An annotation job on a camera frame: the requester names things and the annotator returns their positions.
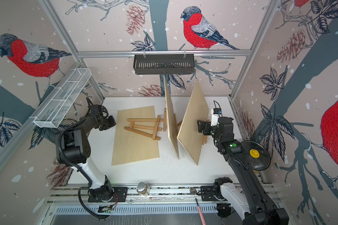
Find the plywood board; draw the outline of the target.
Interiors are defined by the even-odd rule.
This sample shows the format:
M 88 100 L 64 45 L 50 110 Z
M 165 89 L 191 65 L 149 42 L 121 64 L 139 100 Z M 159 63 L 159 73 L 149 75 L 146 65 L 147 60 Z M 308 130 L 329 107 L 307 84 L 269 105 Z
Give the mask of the plywood board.
M 124 129 L 131 124 L 127 121 L 128 119 L 153 119 L 154 117 L 154 106 L 117 111 L 112 156 L 113 166 L 159 158 L 158 141 L 152 139 L 152 130 L 138 128 L 138 130 L 150 135 L 145 137 Z
M 189 153 L 196 165 L 199 164 L 204 135 L 198 131 L 197 121 L 206 121 L 209 108 L 204 97 L 200 82 L 193 88 L 177 139 Z
M 174 114 L 174 107 L 171 100 L 171 94 L 168 88 L 168 82 L 164 76 L 164 94 L 165 94 L 165 104 L 166 104 L 166 118 L 167 118 L 167 128 L 168 128 L 168 139 L 171 143 L 171 146 L 176 154 L 177 159 L 179 157 L 178 141 L 177 141 L 177 123 Z

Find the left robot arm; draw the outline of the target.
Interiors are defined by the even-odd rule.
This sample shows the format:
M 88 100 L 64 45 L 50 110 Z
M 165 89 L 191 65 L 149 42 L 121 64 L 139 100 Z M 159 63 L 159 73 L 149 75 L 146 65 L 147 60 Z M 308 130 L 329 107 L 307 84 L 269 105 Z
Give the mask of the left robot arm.
M 56 156 L 59 163 L 72 167 L 88 181 L 90 202 L 109 202 L 114 190 L 104 175 L 90 158 L 91 147 L 87 134 L 92 129 L 105 131 L 116 125 L 113 116 L 102 105 L 88 107 L 87 114 L 79 121 L 64 128 L 56 140 Z

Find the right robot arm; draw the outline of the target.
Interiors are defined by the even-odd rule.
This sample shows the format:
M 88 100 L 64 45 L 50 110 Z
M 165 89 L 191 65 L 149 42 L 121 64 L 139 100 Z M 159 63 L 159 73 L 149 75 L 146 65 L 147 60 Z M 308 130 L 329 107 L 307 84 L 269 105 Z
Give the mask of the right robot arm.
M 269 167 L 269 153 L 259 143 L 236 140 L 232 121 L 220 117 L 215 126 L 197 121 L 199 133 L 214 139 L 217 151 L 232 168 L 243 190 L 238 192 L 228 177 L 218 178 L 213 184 L 215 196 L 229 201 L 244 225 L 287 225 L 287 212 L 275 205 L 254 173 Z

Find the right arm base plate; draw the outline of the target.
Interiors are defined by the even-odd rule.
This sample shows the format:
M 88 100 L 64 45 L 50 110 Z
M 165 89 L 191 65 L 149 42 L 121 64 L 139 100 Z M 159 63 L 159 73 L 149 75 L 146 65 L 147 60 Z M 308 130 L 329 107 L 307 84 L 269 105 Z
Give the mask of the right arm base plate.
M 198 195 L 201 197 L 201 200 L 204 202 L 209 201 L 223 201 L 223 199 L 217 198 L 215 195 L 213 186 L 201 186 Z

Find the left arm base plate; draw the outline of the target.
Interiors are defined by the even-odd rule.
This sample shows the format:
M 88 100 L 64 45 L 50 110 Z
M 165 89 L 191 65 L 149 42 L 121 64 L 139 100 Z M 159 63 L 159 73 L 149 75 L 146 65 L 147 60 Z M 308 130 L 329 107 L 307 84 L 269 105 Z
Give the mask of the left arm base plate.
M 107 195 L 106 190 L 103 188 L 90 189 L 88 202 L 102 203 L 102 202 L 125 202 L 128 193 L 127 187 L 113 187 L 113 193 Z

